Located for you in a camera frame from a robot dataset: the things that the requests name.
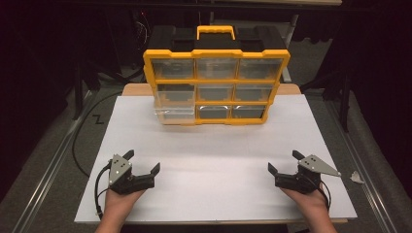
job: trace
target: transparent drawer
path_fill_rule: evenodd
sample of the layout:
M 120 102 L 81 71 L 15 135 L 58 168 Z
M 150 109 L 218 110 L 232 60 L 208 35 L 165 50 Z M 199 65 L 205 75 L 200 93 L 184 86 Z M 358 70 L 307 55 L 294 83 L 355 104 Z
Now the transparent drawer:
M 197 98 L 202 101 L 229 101 L 233 84 L 199 84 Z
M 197 106 L 199 118 L 229 118 L 230 106 Z
M 158 120 L 162 124 L 194 124 L 194 108 L 154 108 Z
M 235 58 L 198 58 L 196 71 L 198 79 L 234 79 L 236 74 Z
M 281 58 L 240 59 L 238 79 L 274 80 L 281 64 Z
M 264 105 L 238 105 L 233 106 L 233 118 L 261 118 L 264 113 Z
M 235 101 L 267 101 L 273 84 L 237 84 Z
M 154 77 L 160 80 L 192 79 L 193 59 L 152 59 Z
M 155 97 L 163 105 L 190 105 L 194 102 L 194 85 L 158 84 Z

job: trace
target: yellow handle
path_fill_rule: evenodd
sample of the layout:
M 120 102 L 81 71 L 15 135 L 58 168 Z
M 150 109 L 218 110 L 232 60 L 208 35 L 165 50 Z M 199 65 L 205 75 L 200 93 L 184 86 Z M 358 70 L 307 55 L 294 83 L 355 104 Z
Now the yellow handle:
M 232 40 L 234 40 L 234 32 L 232 26 L 197 26 L 197 40 L 199 40 L 200 38 L 200 33 L 230 33 Z

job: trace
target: human hand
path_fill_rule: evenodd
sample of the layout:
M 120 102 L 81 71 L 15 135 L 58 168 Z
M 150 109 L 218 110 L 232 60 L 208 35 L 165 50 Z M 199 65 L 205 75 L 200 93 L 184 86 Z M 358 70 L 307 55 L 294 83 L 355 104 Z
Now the human hand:
M 325 197 L 319 190 L 307 194 L 285 188 L 281 190 L 296 203 L 312 233 L 336 232 L 327 211 Z
M 96 232 L 120 232 L 127 216 L 133 209 L 134 203 L 146 190 L 120 195 L 111 189 L 106 192 L 104 215 Z

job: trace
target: person's left hand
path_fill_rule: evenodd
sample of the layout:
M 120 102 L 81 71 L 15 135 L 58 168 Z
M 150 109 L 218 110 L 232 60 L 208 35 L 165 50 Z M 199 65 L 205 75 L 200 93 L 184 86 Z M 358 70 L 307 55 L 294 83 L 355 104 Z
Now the person's left hand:
M 103 218 L 96 232 L 120 232 L 127 216 L 133 209 L 134 203 L 146 190 L 120 195 L 111 189 L 106 192 Z

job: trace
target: yellow storage organizer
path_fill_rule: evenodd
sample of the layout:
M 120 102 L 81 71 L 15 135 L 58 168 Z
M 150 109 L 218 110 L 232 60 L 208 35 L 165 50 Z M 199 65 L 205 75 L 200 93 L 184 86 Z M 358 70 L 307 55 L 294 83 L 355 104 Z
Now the yellow storage organizer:
M 262 124 L 290 54 L 276 27 L 156 26 L 144 53 L 163 124 Z

